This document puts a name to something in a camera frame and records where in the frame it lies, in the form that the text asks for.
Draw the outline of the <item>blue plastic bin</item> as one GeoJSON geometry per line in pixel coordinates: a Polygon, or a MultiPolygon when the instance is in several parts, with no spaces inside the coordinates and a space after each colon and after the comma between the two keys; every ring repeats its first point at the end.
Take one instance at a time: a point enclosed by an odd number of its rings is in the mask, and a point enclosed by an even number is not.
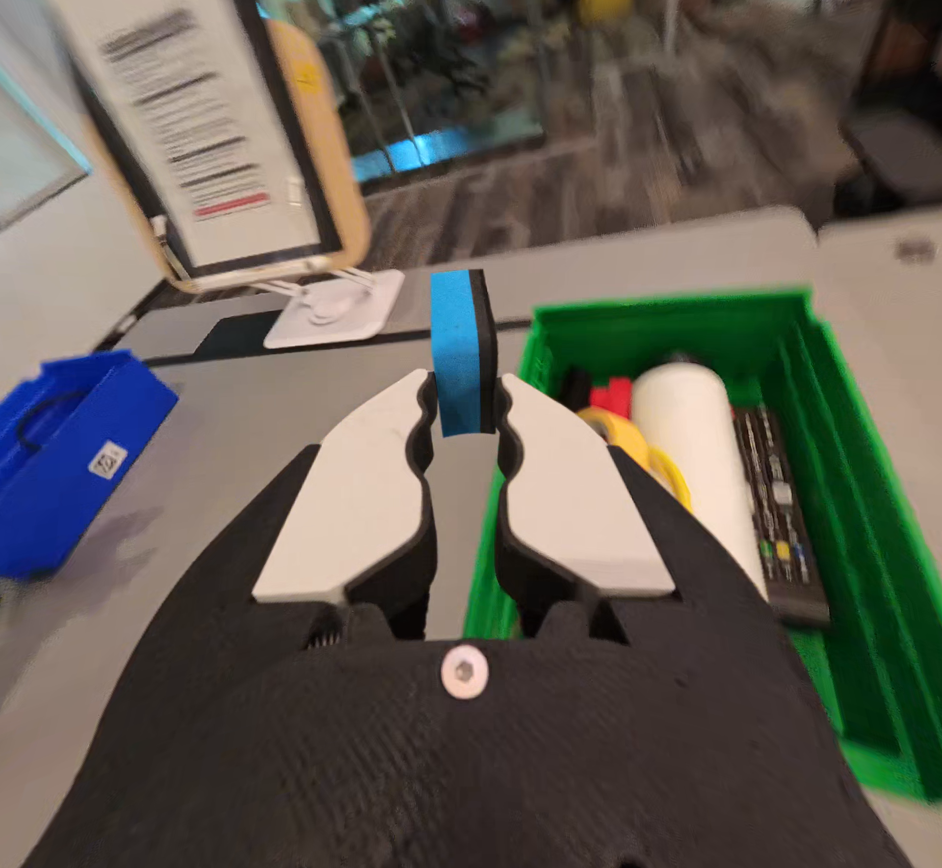
{"type": "Polygon", "coordinates": [[[3,579],[61,567],[177,402],[126,350],[44,362],[3,398],[3,579]]]}

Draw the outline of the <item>dark swivel chair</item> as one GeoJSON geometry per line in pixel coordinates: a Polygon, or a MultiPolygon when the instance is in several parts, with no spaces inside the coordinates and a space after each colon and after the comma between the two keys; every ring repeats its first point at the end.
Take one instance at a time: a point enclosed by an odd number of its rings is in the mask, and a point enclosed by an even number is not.
{"type": "Polygon", "coordinates": [[[841,217],[883,215],[941,202],[940,128],[904,110],[855,114],[841,123],[858,171],[835,185],[841,217]]]}

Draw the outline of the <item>black remote control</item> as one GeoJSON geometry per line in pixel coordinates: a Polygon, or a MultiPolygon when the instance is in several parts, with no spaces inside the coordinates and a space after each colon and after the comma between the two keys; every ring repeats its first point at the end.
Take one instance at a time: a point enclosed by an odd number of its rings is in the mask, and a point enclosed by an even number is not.
{"type": "Polygon", "coordinates": [[[763,405],[732,413],[771,609],[790,627],[827,629],[830,606],[779,420],[763,405]]]}

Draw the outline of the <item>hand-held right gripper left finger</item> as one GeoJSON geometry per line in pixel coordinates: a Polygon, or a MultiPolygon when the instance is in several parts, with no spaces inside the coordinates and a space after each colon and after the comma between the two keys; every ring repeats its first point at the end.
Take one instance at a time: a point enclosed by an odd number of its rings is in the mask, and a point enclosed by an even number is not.
{"type": "Polygon", "coordinates": [[[434,374],[419,368],[324,438],[253,587],[259,604],[371,605],[426,638],[438,538],[427,472],[434,374]]]}

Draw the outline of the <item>blue and black sponge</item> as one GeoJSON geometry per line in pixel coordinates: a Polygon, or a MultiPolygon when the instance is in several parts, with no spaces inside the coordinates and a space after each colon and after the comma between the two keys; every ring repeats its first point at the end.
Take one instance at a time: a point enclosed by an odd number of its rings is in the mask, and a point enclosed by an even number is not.
{"type": "Polygon", "coordinates": [[[482,269],[430,275],[430,349],[443,436],[494,433],[497,328],[482,269]]]}

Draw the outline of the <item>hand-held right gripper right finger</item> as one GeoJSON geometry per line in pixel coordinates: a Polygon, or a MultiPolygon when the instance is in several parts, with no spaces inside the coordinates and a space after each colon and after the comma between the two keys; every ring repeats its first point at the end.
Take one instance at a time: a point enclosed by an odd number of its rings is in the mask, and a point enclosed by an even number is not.
{"type": "Polygon", "coordinates": [[[677,587],[618,462],[587,423],[513,374],[495,390],[495,573],[524,636],[559,603],[590,615],[610,600],[659,601],[677,587]]]}

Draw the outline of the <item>green plastic bin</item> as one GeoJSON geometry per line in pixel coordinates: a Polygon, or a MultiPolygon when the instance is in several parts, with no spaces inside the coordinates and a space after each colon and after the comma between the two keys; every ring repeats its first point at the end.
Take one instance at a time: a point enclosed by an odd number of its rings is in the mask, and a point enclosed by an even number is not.
{"type": "Polygon", "coordinates": [[[716,371],[737,407],[764,406],[785,453],[831,608],[790,634],[854,775],[940,802],[940,577],[831,326],[785,288],[535,308],[518,374],[559,393],[564,374],[633,377],[680,351],[716,371]]]}

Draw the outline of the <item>wooden chair back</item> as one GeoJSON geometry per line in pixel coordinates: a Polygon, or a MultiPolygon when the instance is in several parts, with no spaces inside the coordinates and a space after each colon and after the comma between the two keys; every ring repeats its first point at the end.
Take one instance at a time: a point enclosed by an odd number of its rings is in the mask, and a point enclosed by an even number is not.
{"type": "Polygon", "coordinates": [[[137,235],[160,268],[163,278],[186,294],[217,293],[240,286],[274,285],[277,291],[302,277],[352,275],[369,251],[371,226],[366,204],[355,178],[347,138],[331,93],[328,69],[312,38],[298,27],[277,19],[264,19],[265,30],[300,122],[314,174],[322,187],[328,212],[336,227],[339,250],[318,254],[290,254],[280,259],[242,267],[223,267],[195,277],[171,247],[170,228],[157,232],[135,193],[129,162],[115,155],[105,137],[107,114],[96,104],[94,93],[76,72],[81,101],[87,112],[84,129],[92,162],[108,179],[137,235]]]}

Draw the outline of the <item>adjoining grey table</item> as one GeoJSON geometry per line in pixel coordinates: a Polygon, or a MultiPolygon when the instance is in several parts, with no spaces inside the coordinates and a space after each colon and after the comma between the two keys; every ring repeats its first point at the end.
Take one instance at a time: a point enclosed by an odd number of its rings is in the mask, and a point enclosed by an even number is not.
{"type": "Polygon", "coordinates": [[[941,214],[928,207],[831,224],[818,234],[821,300],[847,357],[872,360],[862,390],[881,427],[940,449],[941,214]]]}

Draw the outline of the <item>grey desk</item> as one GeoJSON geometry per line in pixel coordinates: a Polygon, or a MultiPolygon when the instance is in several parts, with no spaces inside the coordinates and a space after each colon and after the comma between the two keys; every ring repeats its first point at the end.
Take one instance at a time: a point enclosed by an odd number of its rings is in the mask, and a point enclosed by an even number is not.
{"type": "Polygon", "coordinates": [[[420,267],[380,343],[159,367],[180,399],[63,569],[2,586],[2,866],[76,776],[137,640],[204,548],[306,445],[430,367],[430,272],[482,268],[495,319],[590,299],[803,285],[817,236],[775,206],[420,267]]]}

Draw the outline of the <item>black instruction board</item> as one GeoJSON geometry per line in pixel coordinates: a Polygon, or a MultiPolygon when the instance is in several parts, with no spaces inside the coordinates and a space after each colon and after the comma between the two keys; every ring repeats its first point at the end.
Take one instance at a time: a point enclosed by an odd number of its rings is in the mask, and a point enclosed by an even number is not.
{"type": "Polygon", "coordinates": [[[180,279],[341,252],[258,0],[46,1],[93,127],[180,279]]]}

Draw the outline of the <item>yellow tape roll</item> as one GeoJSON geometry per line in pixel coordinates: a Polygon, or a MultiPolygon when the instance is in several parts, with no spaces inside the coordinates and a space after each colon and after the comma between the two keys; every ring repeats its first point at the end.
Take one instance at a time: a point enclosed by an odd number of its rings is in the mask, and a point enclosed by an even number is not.
{"type": "Polygon", "coordinates": [[[620,449],[645,472],[651,471],[651,448],[639,428],[628,418],[597,407],[583,408],[576,415],[608,446],[620,449]]]}

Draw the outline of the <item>white cylindrical bottle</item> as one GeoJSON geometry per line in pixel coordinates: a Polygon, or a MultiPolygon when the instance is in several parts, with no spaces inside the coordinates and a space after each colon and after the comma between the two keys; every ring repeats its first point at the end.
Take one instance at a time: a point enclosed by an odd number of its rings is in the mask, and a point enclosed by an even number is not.
{"type": "Polygon", "coordinates": [[[768,601],[751,493],[724,381],[700,363],[668,361],[635,379],[631,411],[649,446],[662,451],[683,476],[693,515],[768,601]]]}

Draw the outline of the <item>red plastic block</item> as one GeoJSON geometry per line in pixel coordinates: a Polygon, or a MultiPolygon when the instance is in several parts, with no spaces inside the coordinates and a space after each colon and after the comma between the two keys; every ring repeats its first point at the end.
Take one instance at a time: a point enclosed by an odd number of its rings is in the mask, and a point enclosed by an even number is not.
{"type": "Polygon", "coordinates": [[[593,386],[590,389],[590,407],[630,420],[632,392],[633,382],[630,378],[610,378],[605,385],[593,386]]]}

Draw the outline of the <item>white document stand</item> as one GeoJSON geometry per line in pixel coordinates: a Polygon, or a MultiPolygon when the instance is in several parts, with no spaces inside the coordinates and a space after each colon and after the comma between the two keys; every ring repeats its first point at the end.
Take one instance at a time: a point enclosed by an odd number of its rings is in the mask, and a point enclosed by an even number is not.
{"type": "Polygon", "coordinates": [[[150,219],[151,243],[171,285],[188,294],[242,288],[283,301],[265,333],[268,351],[360,342],[378,335],[404,282],[398,270],[368,272],[371,224],[355,204],[321,226],[307,203],[254,204],[177,227],[150,219]]]}

